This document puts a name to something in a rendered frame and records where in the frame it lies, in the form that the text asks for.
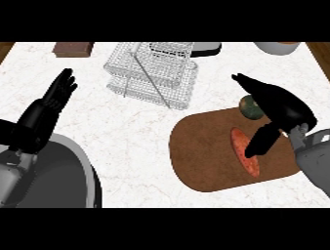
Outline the brown rectangular block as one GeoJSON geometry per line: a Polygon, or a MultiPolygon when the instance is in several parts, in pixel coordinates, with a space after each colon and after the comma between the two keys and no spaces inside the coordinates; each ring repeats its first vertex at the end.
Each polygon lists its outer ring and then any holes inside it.
{"type": "Polygon", "coordinates": [[[86,58],[92,52],[92,42],[57,42],[52,53],[57,58],[86,58]]]}

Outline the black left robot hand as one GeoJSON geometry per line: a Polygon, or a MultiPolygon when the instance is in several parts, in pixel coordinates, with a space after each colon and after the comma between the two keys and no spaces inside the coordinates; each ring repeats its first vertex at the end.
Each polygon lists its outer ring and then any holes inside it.
{"type": "Polygon", "coordinates": [[[32,102],[16,123],[0,119],[0,145],[8,150],[36,154],[45,147],[60,112],[78,88],[72,73],[70,68],[61,70],[42,98],[32,102]]]}

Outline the brown wooden cutting board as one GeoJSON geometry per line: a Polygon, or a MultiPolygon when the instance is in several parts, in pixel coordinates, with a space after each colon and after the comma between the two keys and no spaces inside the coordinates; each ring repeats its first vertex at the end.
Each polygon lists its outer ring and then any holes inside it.
{"type": "Polygon", "coordinates": [[[299,172],[290,140],[281,136],[257,157],[259,177],[244,170],[231,148],[231,129],[247,138],[269,123],[247,119],[237,107],[185,116],[169,135],[169,159],[178,179],[194,190],[210,192],[284,178],[299,172]]]}

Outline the green round vegetable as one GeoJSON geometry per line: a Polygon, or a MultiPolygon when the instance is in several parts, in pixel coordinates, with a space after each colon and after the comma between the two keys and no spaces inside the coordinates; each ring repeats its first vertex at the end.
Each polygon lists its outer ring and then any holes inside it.
{"type": "Polygon", "coordinates": [[[257,120],[263,117],[265,112],[260,109],[256,101],[253,100],[251,96],[247,95],[241,98],[238,102],[238,110],[243,116],[250,120],[257,120]]]}

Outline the black and white appliance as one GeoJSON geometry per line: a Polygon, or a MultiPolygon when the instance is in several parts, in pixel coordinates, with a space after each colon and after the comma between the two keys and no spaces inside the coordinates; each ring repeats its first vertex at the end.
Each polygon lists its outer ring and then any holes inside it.
{"type": "Polygon", "coordinates": [[[215,56],[222,49],[220,42],[195,42],[191,50],[191,58],[215,56]]]}

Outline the grey round bowl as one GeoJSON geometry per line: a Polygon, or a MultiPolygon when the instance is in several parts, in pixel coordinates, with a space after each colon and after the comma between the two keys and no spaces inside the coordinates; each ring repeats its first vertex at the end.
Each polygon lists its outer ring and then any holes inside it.
{"type": "Polygon", "coordinates": [[[299,43],[256,42],[254,45],[266,54],[274,56],[284,56],[296,50],[299,43]]]}

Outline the grey round pan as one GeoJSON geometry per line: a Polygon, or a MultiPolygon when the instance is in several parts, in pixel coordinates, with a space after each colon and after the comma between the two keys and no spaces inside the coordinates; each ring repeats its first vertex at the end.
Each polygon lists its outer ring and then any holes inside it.
{"type": "Polygon", "coordinates": [[[100,208],[101,187],[89,158],[79,145],[52,134],[36,154],[35,178],[16,208],[100,208]]]}

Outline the orange sweet potato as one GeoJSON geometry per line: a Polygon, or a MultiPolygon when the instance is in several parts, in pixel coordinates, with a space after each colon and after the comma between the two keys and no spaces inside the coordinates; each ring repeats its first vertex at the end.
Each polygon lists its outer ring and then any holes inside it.
{"type": "Polygon", "coordinates": [[[257,158],[251,156],[250,158],[246,157],[244,151],[246,147],[248,146],[248,138],[244,135],[243,131],[232,127],[231,128],[231,147],[232,151],[235,153],[235,157],[238,159],[238,162],[241,164],[241,167],[247,174],[253,177],[259,177],[259,162],[257,158]]]}

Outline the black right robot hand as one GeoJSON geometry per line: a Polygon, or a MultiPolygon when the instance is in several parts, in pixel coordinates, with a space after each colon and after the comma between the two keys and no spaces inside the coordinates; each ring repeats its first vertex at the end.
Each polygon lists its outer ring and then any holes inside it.
{"type": "Polygon", "coordinates": [[[282,87],[263,83],[241,73],[231,79],[250,94],[271,122],[256,131],[244,150],[244,156],[263,155],[281,136],[281,131],[288,133],[296,126],[304,125],[306,132],[316,125],[316,118],[306,103],[282,87]]]}

